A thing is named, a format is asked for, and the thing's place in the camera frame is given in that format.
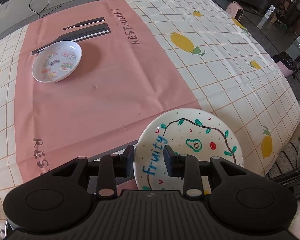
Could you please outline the white fruity ceramic plate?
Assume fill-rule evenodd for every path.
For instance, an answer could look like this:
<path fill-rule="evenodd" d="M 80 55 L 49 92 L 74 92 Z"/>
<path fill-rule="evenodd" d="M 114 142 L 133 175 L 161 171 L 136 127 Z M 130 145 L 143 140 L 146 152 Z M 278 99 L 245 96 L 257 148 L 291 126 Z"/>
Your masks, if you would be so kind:
<path fill-rule="evenodd" d="M 243 166 L 239 142 L 222 120 L 196 108 L 175 109 L 153 120 L 138 140 L 134 159 L 138 189 L 183 190 L 183 179 L 168 175 L 164 162 L 166 145 L 176 155 L 194 155 L 199 161 L 219 156 Z"/>

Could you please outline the checked lemon tablecloth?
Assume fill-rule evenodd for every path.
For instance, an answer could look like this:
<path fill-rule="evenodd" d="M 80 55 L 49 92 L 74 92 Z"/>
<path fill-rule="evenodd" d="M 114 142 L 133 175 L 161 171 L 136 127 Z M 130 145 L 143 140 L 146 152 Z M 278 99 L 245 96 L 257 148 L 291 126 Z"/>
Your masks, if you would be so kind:
<path fill-rule="evenodd" d="M 55 83 L 32 76 L 34 51 L 82 48 Z M 278 65 L 211 0 L 106 0 L 26 25 L 0 40 L 0 229 L 16 186 L 77 157 L 135 144 L 157 116 L 198 108 L 234 132 L 244 166 L 266 174 L 300 122 Z"/>

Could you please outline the pink fan heater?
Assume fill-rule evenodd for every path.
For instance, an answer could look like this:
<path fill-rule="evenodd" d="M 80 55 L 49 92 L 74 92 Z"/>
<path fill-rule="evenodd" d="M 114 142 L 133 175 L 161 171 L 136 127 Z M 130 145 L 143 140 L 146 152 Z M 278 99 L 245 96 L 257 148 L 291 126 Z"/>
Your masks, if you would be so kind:
<path fill-rule="evenodd" d="M 226 12 L 238 22 L 241 20 L 244 14 L 244 10 L 241 5 L 235 1 L 228 5 Z"/>

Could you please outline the small white sticker plate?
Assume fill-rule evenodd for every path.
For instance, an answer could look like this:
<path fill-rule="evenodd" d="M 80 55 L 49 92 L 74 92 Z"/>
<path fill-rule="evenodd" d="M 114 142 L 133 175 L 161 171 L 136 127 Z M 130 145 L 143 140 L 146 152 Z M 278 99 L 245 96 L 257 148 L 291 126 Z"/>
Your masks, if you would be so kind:
<path fill-rule="evenodd" d="M 78 67 L 82 48 L 73 41 L 59 41 L 34 51 L 32 76 L 40 83 L 59 82 Z"/>

